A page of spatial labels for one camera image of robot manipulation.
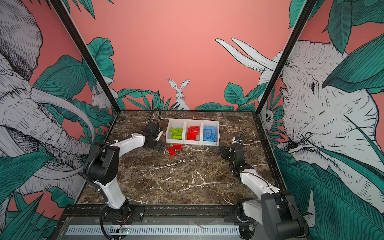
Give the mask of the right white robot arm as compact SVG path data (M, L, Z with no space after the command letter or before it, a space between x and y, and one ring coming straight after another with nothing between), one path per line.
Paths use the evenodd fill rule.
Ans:
M270 240L309 236L309 226L298 210L293 195L268 183L246 163L241 143L233 142L230 147L220 146L218 156L229 161L232 175L259 198L259 201L247 200L240 203L240 221L255 220L263 226Z

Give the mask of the white three-compartment bin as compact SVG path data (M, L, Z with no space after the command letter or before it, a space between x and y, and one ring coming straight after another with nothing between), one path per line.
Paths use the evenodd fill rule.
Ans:
M166 132L168 144L218 146L219 142L218 121L169 119Z

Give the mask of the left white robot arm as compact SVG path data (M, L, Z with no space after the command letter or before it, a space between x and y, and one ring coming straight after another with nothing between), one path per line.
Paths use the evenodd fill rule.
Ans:
M164 147L160 140L163 131L159 124L148 123L144 130L121 141L98 142L91 148L83 168L86 181L101 192L109 208L120 210L127 202L117 181L120 157L141 147L161 151Z

